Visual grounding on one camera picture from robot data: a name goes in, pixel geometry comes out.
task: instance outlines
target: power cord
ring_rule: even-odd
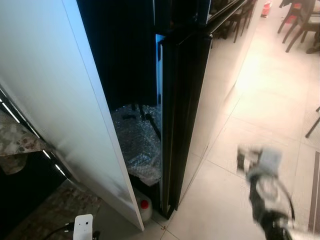
[[[65,226],[62,226],[52,232],[50,232],[43,240],[47,240],[48,238],[50,238],[53,234],[63,230],[65,233],[67,232],[73,232],[75,228],[75,222],[69,222],[66,223]]]

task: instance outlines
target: bubble wrap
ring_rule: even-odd
[[[119,140],[128,173],[152,186],[161,178],[161,141],[148,120],[143,121],[136,104],[125,105],[111,112],[113,125]],[[145,114],[150,114],[161,130],[160,106],[142,106]]]

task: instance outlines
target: white door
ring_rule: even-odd
[[[143,230],[76,0],[0,1],[0,85],[76,179]]]

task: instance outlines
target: tile floor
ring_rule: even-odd
[[[154,213],[145,231],[139,232],[105,206],[95,219],[102,240],[264,240],[252,220],[249,186],[236,172],[239,144],[282,151],[280,179],[292,195],[297,222],[308,224],[320,125],[309,139],[304,135],[318,117],[320,58],[305,53],[313,42],[311,33],[285,53],[289,41],[282,44],[282,39],[290,26],[286,24],[280,34],[277,30],[289,7],[280,9],[279,4],[275,0],[269,18],[259,21],[238,81],[221,110],[221,124],[213,131],[179,210],[170,220]],[[115,217],[105,220],[105,215]]]

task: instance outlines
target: red cap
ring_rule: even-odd
[[[140,202],[140,206],[141,206],[142,209],[147,209],[149,207],[149,203],[148,203],[147,200],[142,200]]]

